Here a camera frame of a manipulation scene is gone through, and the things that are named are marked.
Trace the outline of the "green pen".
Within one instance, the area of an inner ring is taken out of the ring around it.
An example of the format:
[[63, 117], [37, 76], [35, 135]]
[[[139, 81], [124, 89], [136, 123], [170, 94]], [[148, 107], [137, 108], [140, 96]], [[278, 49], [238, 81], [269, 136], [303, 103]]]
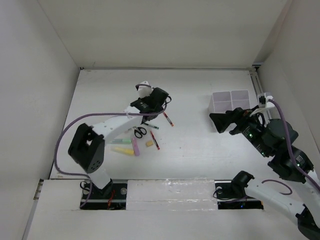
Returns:
[[159, 130], [159, 129], [160, 129], [158, 126], [155, 126], [155, 125], [153, 125], [153, 124], [146, 123], [146, 122], [144, 122], [143, 125], [148, 126], [148, 127], [150, 127], [150, 128], [153, 128], [153, 129], [156, 129], [156, 130]]

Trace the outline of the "red pen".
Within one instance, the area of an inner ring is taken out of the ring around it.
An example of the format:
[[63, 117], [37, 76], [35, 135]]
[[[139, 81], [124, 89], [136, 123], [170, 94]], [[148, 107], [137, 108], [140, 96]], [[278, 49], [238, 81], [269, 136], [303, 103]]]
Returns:
[[154, 133], [153, 133], [151, 130], [150, 130], [150, 134], [151, 134], [152, 140], [153, 140], [153, 142], [154, 142], [157, 150], [160, 150], [160, 146], [159, 146], [159, 144], [158, 144], [158, 142], [157, 142], [157, 140], [156, 140], [156, 138], [155, 138]]
[[169, 118], [169, 116], [168, 116], [165, 112], [163, 112], [163, 115], [164, 115], [164, 117], [166, 118], [166, 120], [169, 122], [169, 124], [170, 124], [172, 127], [174, 127], [174, 124], [173, 124], [173, 122], [171, 121], [171, 119]]

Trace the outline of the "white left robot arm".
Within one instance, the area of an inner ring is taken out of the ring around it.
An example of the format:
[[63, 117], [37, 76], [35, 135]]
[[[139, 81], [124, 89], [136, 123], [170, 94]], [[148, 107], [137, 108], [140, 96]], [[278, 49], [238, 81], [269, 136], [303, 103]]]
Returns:
[[165, 111], [165, 107], [172, 100], [170, 95], [159, 87], [141, 83], [136, 89], [139, 98], [131, 102], [123, 112], [106, 113], [110, 118], [94, 125], [79, 125], [67, 151], [91, 178], [95, 194], [103, 199], [111, 194], [113, 185], [111, 177], [102, 168], [106, 144], [125, 131], [155, 119]]

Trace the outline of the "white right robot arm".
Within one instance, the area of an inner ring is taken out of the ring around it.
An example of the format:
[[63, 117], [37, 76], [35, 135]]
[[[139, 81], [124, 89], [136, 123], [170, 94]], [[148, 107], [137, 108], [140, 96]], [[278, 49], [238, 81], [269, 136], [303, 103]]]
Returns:
[[301, 200], [290, 199], [288, 194], [265, 186], [263, 181], [244, 170], [229, 182], [217, 183], [213, 197], [223, 204], [257, 199], [285, 215], [307, 239], [318, 240], [320, 188], [315, 186], [317, 182], [312, 177], [313, 163], [292, 145], [299, 136], [292, 126], [279, 118], [266, 121], [257, 107], [238, 107], [225, 113], [210, 113], [209, 117], [220, 134], [235, 125], [229, 134], [242, 134], [264, 158], [271, 158], [267, 165], [291, 185]]

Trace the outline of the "white divided organizer left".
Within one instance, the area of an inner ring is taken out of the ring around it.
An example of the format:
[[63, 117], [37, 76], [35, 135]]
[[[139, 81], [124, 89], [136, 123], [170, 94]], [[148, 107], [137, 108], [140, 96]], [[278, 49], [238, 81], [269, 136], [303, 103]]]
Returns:
[[232, 111], [232, 98], [230, 91], [213, 92], [207, 108], [208, 114], [225, 114]]

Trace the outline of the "yellow eraser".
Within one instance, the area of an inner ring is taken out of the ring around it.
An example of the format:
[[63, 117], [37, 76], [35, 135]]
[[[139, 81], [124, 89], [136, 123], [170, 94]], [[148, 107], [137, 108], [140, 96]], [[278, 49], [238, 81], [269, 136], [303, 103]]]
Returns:
[[150, 147], [150, 146], [152, 146], [154, 143], [153, 143], [152, 140], [149, 140], [149, 141], [147, 141], [145, 144], [146, 144], [147, 147]]

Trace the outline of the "pink highlighter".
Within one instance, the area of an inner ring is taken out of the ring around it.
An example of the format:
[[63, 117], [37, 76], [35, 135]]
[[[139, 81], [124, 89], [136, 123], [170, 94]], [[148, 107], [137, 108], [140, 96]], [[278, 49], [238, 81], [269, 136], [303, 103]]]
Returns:
[[132, 148], [133, 148], [133, 151], [134, 151], [134, 155], [136, 157], [138, 157], [140, 155], [140, 150], [139, 150], [137, 139], [135, 137], [132, 138], [131, 139], [131, 143], [132, 143]]

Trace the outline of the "yellow highlighter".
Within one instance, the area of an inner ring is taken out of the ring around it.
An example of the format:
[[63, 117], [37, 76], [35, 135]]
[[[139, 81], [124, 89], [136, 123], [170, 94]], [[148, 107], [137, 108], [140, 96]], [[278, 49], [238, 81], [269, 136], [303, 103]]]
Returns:
[[135, 151], [130, 148], [113, 147], [111, 150], [119, 154], [124, 154], [127, 156], [135, 156]]

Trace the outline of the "green highlighter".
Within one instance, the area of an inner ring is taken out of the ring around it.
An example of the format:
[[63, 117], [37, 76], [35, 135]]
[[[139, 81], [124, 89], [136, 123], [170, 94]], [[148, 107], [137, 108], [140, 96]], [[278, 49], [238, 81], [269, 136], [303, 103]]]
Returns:
[[131, 143], [132, 141], [130, 138], [115, 138], [109, 142], [109, 144], [115, 144], [115, 145], [129, 145]]

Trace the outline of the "black handled scissors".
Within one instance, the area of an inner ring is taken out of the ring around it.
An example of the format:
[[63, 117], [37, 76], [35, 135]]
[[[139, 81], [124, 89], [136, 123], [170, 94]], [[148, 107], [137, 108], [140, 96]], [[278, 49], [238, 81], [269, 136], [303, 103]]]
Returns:
[[144, 127], [135, 126], [135, 127], [133, 127], [133, 129], [134, 129], [134, 136], [137, 139], [141, 139], [143, 136], [145, 136], [147, 134], [147, 130]]

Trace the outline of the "aluminium rail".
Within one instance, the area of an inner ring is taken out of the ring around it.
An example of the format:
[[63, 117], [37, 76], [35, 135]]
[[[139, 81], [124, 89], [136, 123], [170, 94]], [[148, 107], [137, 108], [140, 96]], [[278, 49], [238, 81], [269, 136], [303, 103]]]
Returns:
[[264, 93], [263, 87], [258, 75], [259, 67], [260, 67], [259, 64], [254, 64], [248, 69], [257, 100], [258, 100], [258, 96]]

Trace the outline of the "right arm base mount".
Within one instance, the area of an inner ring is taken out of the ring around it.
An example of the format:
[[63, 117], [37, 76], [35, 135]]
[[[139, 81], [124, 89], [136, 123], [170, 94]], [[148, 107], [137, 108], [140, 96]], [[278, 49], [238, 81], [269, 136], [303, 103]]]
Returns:
[[231, 187], [231, 182], [215, 183], [213, 198], [217, 200], [219, 210], [263, 210], [264, 205], [260, 200], [247, 195], [236, 195]]

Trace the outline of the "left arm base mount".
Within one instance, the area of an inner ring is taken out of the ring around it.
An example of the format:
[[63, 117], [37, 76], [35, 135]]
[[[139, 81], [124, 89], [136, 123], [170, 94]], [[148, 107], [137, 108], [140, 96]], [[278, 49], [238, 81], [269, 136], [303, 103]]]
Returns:
[[80, 199], [81, 210], [126, 210], [127, 205], [127, 186], [126, 182], [113, 183], [110, 192], [103, 195], [95, 185], [92, 186], [89, 195], [90, 183], [82, 181], [80, 188], [82, 195]]

